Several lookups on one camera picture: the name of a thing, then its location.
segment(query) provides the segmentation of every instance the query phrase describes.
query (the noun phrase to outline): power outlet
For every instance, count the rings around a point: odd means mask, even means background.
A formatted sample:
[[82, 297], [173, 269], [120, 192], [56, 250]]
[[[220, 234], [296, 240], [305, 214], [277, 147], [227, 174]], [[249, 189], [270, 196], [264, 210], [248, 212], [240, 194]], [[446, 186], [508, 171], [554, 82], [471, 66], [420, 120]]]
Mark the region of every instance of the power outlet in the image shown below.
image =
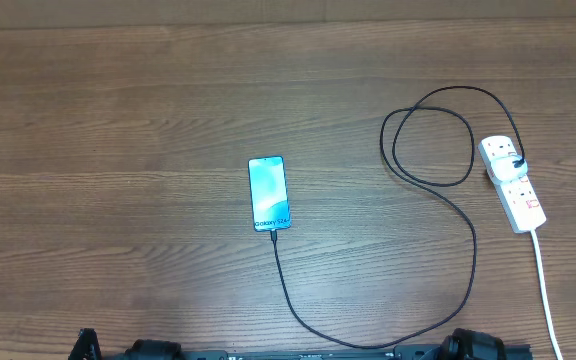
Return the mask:
[[[500, 157], [517, 155], [517, 150], [509, 137], [497, 135], [483, 139], [479, 143], [479, 153], [492, 180], [495, 176], [491, 162]], [[546, 214], [541, 208], [528, 175], [494, 185], [515, 233], [529, 232], [546, 222]]]

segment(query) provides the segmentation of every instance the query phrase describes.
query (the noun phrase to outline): wood grain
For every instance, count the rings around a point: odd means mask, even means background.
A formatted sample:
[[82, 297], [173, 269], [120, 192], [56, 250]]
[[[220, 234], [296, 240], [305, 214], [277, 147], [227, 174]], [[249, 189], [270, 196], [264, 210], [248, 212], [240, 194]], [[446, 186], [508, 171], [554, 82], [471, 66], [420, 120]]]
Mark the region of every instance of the wood grain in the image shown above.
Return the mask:
[[[337, 348], [292, 319], [252, 230], [246, 164], [268, 154], [286, 159], [294, 226], [280, 256], [308, 322], [369, 344], [446, 316], [469, 231], [386, 172], [377, 137], [389, 111], [452, 84], [493, 91], [516, 117], [549, 219], [557, 334], [576, 359], [576, 19], [0, 32], [0, 359], [64, 357], [80, 327], [108, 352], [140, 337]], [[462, 113], [477, 140], [511, 131], [479, 94], [429, 104]], [[414, 173], [454, 179], [468, 135], [419, 114], [398, 151]], [[479, 157], [440, 191], [477, 228], [477, 275], [462, 313], [415, 341], [466, 327], [553, 359], [531, 242]]]
[[576, 16], [576, 0], [0, 0], [0, 29]]

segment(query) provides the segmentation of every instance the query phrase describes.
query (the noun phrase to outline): phone screen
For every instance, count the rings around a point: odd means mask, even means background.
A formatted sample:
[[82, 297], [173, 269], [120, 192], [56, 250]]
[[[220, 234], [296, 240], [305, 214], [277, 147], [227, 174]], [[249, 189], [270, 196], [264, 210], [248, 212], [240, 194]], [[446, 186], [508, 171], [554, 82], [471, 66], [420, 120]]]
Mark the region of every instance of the phone screen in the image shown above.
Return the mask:
[[252, 217], [256, 231], [289, 228], [290, 205], [281, 156], [248, 161]]

